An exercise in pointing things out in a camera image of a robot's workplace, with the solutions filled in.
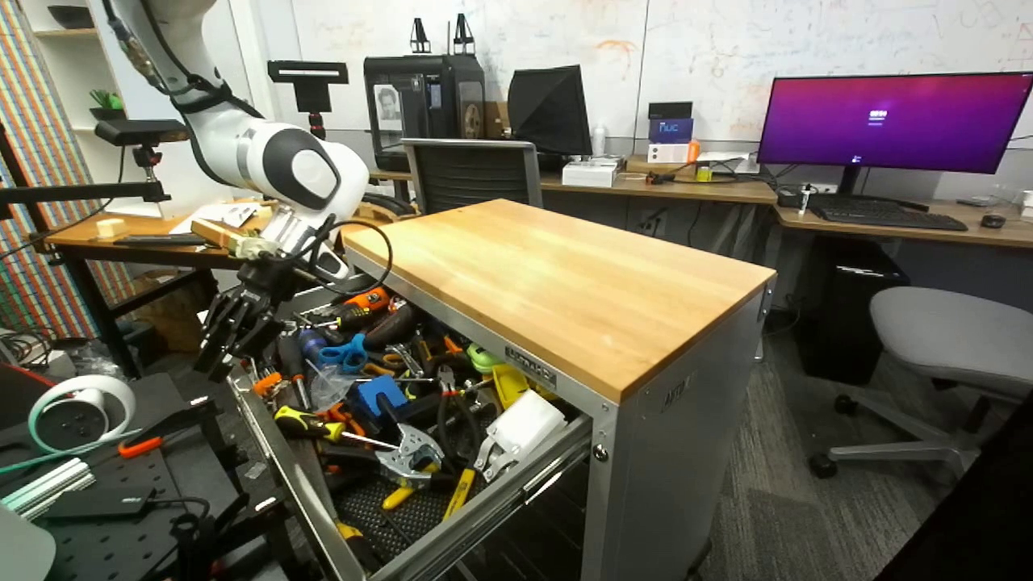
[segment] whiteboard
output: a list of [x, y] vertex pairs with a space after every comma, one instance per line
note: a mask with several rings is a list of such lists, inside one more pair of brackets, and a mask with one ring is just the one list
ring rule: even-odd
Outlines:
[[695, 101], [701, 139], [755, 141], [777, 75], [1033, 67], [1030, 0], [294, 0], [290, 57], [353, 71], [325, 126], [367, 129], [362, 57], [406, 56], [414, 17], [447, 51], [455, 13], [472, 24], [490, 101], [513, 67], [582, 66], [594, 126], [638, 139], [648, 101]]

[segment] workbench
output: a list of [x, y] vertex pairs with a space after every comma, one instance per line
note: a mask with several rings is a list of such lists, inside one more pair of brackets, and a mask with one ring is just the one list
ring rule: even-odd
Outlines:
[[[386, 226], [387, 287], [507, 357], [582, 417], [377, 570], [336, 532], [325, 483], [239, 394], [336, 579], [434, 579], [576, 462], [587, 462], [582, 579], [684, 579], [708, 553], [740, 402], [762, 354], [771, 271], [562, 213], [490, 200]], [[347, 233], [382, 278], [386, 238]]]

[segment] floor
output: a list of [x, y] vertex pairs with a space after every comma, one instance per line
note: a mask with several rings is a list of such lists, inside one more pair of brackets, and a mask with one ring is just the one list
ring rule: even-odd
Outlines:
[[[943, 469], [842, 466], [835, 478], [814, 478], [806, 454], [816, 450], [898, 440], [865, 414], [835, 414], [841, 389], [842, 385], [802, 372], [790, 329], [766, 337], [766, 360], [749, 386], [716, 508], [715, 549], [697, 579], [875, 579], [949, 493], [954, 478]], [[958, 424], [964, 414], [962, 398], [932, 394], [922, 378], [887, 357], [879, 360], [870, 389], [887, 389], [900, 407], [936, 424]]]

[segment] open drawer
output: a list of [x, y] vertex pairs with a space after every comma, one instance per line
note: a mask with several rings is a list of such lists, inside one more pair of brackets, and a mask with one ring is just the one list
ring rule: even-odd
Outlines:
[[397, 553], [375, 570], [364, 570], [347, 535], [339, 532], [339, 500], [331, 496], [312, 450], [288, 442], [276, 425], [267, 407], [251, 394], [239, 394], [239, 402], [251, 424], [263, 451], [276, 462], [297, 518], [303, 521], [312, 546], [325, 558], [334, 579], [435, 579], [448, 570], [466, 553], [485, 541], [521, 508], [533, 505], [566, 471], [587, 457], [592, 420], [576, 417], [557, 435], [548, 435], [530, 457], [503, 471], [485, 492], [479, 492], [460, 514], [425, 530], [418, 541]]

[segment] machine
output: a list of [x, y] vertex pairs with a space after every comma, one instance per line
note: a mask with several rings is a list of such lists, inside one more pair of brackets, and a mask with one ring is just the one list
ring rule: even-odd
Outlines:
[[339, 141], [263, 119], [231, 89], [202, 28], [213, 4], [104, 0], [104, 13], [133, 67], [184, 116], [196, 164], [220, 183], [283, 200], [290, 216], [271, 226], [276, 243], [301, 247], [312, 230], [356, 213], [367, 167]]

